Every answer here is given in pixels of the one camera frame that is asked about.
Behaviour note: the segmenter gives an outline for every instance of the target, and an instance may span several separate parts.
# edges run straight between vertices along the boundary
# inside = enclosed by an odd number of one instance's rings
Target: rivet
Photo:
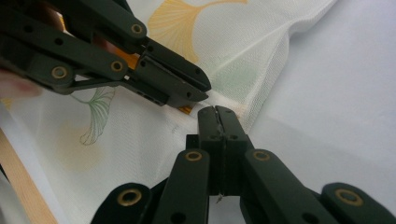
[[[191,151],[186,154],[186,160],[188,161],[200,161],[202,154],[197,151]]]
[[[134,25],[132,25],[131,30],[132,30],[132,32],[135,33],[135,34],[140,34],[140,33],[143,32],[143,28],[142,28],[142,26],[139,25],[139,24],[134,24]]]
[[[125,195],[127,194],[133,194],[134,197],[132,200],[125,199]],[[117,198],[117,202],[122,205],[122,206],[131,206],[136,203],[138,203],[142,199],[142,192],[138,189],[126,189],[122,193],[119,194],[119,197]]]
[[[114,61],[114,62],[111,64],[111,70],[113,70],[114,72],[122,71],[122,62],[120,62],[120,61]]]
[[[60,79],[67,76],[67,69],[63,66],[54,67],[51,71],[53,77]]]
[[[253,152],[253,157],[258,161],[269,161],[271,158],[270,155],[268,155],[268,153],[263,151]]]
[[[361,196],[359,196],[359,194],[349,189],[337,189],[335,191],[335,196],[337,196],[337,198],[341,200],[341,202],[347,203],[349,205],[353,205],[353,206],[363,205],[363,199],[361,198]]]

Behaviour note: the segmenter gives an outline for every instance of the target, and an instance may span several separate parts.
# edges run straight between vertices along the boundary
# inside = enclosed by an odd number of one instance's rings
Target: wrinkled cloth
[[[60,223],[89,223],[121,184],[165,179],[186,134],[196,133],[200,108],[229,107],[248,132],[287,60],[290,36],[335,1],[128,2],[148,36],[200,66],[213,90],[190,115],[122,87],[13,101],[8,111],[43,173],[30,175]]]

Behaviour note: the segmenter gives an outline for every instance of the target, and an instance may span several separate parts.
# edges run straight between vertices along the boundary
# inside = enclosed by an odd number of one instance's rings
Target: black plastic bracket
[[[321,194],[307,189],[274,153],[254,149],[237,116],[226,107],[200,110],[198,126],[199,134],[187,135],[186,150],[178,154],[169,178],[142,190],[152,200],[122,213],[115,204],[122,189],[115,190],[92,223],[104,223],[102,217],[117,213],[129,219],[118,217],[111,223],[206,224],[208,196],[221,194],[240,196],[247,224],[396,224],[396,218],[361,189],[342,183],[325,186]]]
[[[41,2],[62,13],[73,36],[27,13]],[[95,36],[134,54],[137,62],[128,64],[123,57],[131,55],[121,57],[94,45]],[[147,37],[146,26],[125,0],[1,1],[0,66],[60,94],[123,86],[156,105],[185,112],[211,89],[201,68]]]

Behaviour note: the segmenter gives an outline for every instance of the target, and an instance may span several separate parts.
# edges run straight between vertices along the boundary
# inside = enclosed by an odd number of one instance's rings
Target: ginkgo leaf print
[[[1,99],[0,102],[3,103],[3,105],[6,107],[7,110],[9,110],[11,108],[11,105],[12,105],[11,99],[9,99],[9,98]]]
[[[149,35],[192,63],[198,62],[192,46],[192,31],[198,14],[221,3],[246,3],[248,0],[219,0],[191,6],[183,0],[165,0],[148,20]]]
[[[90,128],[79,138],[81,144],[85,146],[92,145],[102,134],[107,123],[110,103],[114,95],[115,89],[109,87],[97,88],[90,101],[82,101],[72,95],[72,97],[80,103],[88,105],[91,110]]]

